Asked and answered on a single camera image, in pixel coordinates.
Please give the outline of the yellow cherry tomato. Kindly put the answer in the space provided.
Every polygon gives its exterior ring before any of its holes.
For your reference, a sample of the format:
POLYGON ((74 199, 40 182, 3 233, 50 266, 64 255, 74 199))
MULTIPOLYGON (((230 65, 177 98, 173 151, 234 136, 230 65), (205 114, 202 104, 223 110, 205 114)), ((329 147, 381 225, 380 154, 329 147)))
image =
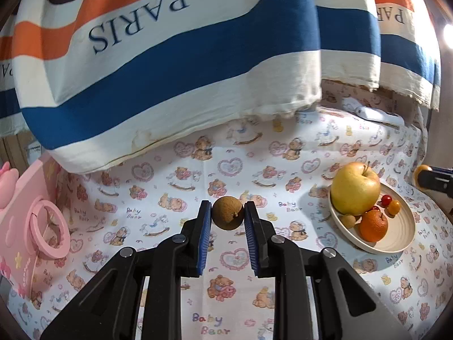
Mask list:
POLYGON ((397 199, 393 199, 386 207, 386 212, 390 216, 396 216, 401 210, 401 203, 397 199))

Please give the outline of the brown longan fruit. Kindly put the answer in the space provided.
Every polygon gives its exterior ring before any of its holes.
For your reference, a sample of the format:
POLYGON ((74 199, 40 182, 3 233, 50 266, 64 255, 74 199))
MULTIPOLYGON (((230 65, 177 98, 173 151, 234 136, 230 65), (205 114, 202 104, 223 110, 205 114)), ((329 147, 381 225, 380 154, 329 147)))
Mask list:
POLYGON ((220 197, 212 207, 211 217, 222 230, 234 230, 245 218, 243 204, 235 197, 220 197))

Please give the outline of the cream round plate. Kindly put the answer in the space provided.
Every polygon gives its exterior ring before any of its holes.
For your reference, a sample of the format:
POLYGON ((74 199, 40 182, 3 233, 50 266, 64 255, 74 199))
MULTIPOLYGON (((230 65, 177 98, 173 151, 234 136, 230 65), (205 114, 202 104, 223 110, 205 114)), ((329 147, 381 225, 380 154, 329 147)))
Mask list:
POLYGON ((359 249, 372 254, 397 254, 407 249, 414 240, 416 222, 412 211, 404 198, 386 183, 381 183, 381 193, 376 206, 379 207, 383 216, 387 219, 388 229, 385 236, 376 243, 370 243, 361 237, 358 228, 359 223, 361 223, 361 217, 356 220, 353 228, 348 229, 341 222, 340 218, 343 214, 333 206, 330 194, 328 194, 328 203, 331 217, 340 232, 359 249), (380 199, 384 195, 389 195, 400 203, 401 208, 395 216, 388 214, 388 210, 381 205, 380 199))

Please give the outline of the large yellow apple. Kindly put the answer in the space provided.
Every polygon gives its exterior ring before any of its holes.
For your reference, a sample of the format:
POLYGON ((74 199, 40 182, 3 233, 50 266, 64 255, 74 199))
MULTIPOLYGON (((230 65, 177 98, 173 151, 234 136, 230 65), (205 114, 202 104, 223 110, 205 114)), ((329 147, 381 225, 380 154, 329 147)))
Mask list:
POLYGON ((330 186, 332 205, 342 214, 360 216, 370 210, 381 193, 378 175, 369 163, 352 162, 340 168, 330 186))

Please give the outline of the white plastic device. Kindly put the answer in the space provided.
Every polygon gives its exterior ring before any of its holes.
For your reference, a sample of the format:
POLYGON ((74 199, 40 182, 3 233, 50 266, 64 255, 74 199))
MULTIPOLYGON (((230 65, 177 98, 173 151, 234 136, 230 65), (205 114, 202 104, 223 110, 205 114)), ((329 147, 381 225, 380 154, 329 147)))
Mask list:
POLYGON ((404 126, 403 118, 397 114, 390 114, 377 108, 366 106, 356 107, 355 113, 362 119, 370 120, 373 122, 392 125, 394 127, 404 126))

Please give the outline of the baby bear printed sheet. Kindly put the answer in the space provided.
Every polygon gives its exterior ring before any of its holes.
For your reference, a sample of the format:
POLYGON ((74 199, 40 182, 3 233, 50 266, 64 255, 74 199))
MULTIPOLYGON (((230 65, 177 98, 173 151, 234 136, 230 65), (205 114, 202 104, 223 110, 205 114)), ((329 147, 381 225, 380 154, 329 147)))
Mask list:
POLYGON ((452 297, 452 223, 412 183, 427 130, 413 100, 326 84, 322 103, 289 119, 234 120, 97 173, 60 172, 57 206, 70 252, 39 259, 31 295, 4 293, 24 332, 38 339, 51 320, 121 248, 144 250, 178 233, 203 200, 231 196, 300 247, 336 249, 413 339, 433 326, 452 297), (359 106, 401 116, 394 127, 356 115, 359 106), (341 167, 369 163, 408 203, 416 232, 397 254, 353 246, 331 217, 329 186, 341 167))

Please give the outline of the striped Paris cloth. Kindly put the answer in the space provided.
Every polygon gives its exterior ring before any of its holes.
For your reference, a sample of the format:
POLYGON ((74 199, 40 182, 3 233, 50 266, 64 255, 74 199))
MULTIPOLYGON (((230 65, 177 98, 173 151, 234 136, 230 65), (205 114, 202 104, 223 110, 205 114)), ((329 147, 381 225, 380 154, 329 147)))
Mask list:
POLYGON ((423 0, 18 0, 1 29, 1 135, 67 171, 104 170, 195 131, 291 115, 321 83, 439 107, 423 0))

